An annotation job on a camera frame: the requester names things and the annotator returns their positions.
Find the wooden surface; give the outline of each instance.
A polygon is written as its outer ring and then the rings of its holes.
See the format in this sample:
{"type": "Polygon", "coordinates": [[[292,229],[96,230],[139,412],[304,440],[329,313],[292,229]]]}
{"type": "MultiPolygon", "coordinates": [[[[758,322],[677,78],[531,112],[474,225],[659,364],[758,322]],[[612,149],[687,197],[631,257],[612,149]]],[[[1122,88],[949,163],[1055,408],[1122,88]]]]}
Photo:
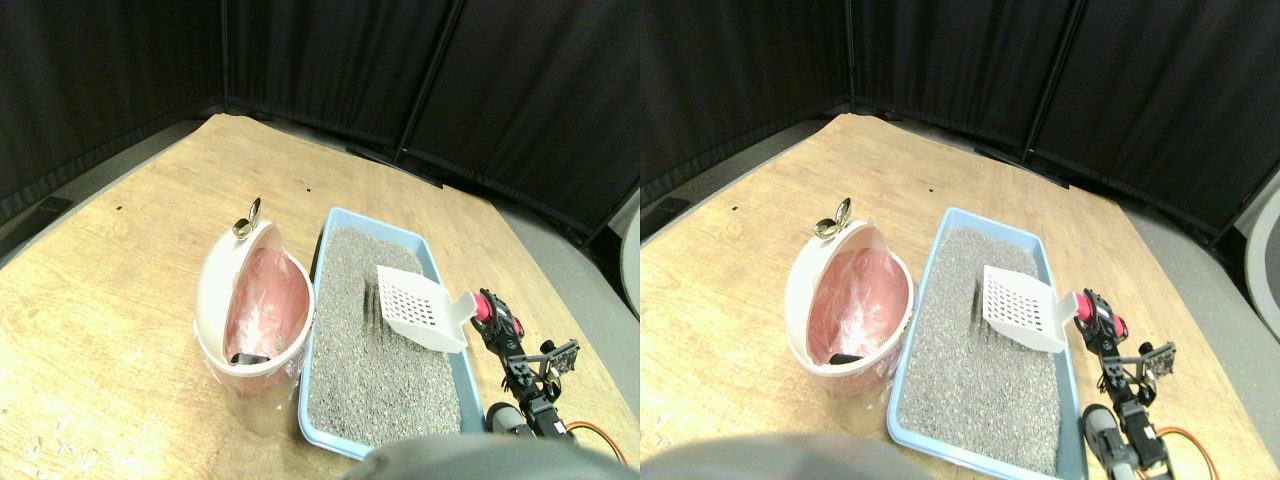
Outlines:
{"type": "MultiPolygon", "coordinates": [[[[310,445],[296,426],[269,436],[241,426],[192,335],[205,253],[259,196],[262,218],[279,221],[285,248],[307,269],[333,206],[421,233],[445,287],[500,294],[532,348],[579,339],[561,416],[637,449],[636,419],[591,343],[489,202],[216,115],[0,270],[0,471],[337,477],[355,465],[310,445]]],[[[513,402],[498,358],[466,330],[484,406],[513,402]]]]}
{"type": "MultiPolygon", "coordinates": [[[[1174,374],[1149,408],[1208,448],[1225,479],[1276,477],[1253,424],[1187,307],[1114,202],[1064,189],[869,116],[841,115],[698,207],[641,252],[641,458],[694,440],[772,431],[842,431],[892,442],[886,392],[823,396],[786,346],[782,301],[810,228],[845,197],[872,219],[916,283],[950,206],[1043,239],[1059,293],[1092,288],[1133,332],[1121,344],[1178,344],[1174,374]]],[[[1105,403],[1101,369],[1070,329],[1082,404],[1105,403]]],[[[1203,477],[1199,453],[1170,440],[1179,477],[1203,477]]],[[[900,448],[940,479],[979,476],[900,448]]],[[[1089,454],[1093,477],[1103,477],[1089,454]]]]}

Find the lid handle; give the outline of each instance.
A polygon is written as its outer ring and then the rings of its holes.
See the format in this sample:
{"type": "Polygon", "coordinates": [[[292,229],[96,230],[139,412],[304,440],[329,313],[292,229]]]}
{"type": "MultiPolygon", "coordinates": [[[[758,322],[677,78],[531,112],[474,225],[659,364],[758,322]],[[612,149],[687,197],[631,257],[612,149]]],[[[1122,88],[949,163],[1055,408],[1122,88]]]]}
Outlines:
{"type": "Polygon", "coordinates": [[[248,219],[239,219],[236,225],[232,227],[232,232],[236,233],[236,238],[246,239],[253,229],[257,228],[257,207],[262,205],[262,198],[255,198],[253,205],[248,207],[248,219]]]}
{"type": "Polygon", "coordinates": [[[817,225],[813,225],[813,234],[818,238],[828,239],[840,233],[840,230],[845,229],[845,227],[847,227],[849,221],[851,220],[851,218],[849,216],[849,205],[850,205],[849,198],[845,198],[845,201],[840,202],[840,206],[836,207],[836,219],[819,220],[817,225]]]}

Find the litter scoop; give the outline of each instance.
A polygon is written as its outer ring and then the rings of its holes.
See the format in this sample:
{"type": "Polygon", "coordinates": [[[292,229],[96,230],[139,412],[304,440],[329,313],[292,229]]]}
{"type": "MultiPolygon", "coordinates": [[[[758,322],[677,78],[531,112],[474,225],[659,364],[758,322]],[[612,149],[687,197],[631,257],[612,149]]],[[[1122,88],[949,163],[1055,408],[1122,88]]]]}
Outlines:
{"type": "Polygon", "coordinates": [[[1000,334],[1027,348],[1057,353],[1066,348],[1066,324],[1078,302],[1034,276],[987,265],[982,273],[982,317],[1000,334]]]}
{"type": "Polygon", "coordinates": [[[452,302],[444,285],[378,265],[378,297],[383,319],[396,333],[436,352],[458,353],[467,348],[462,324],[476,315],[471,292],[452,302]]]}

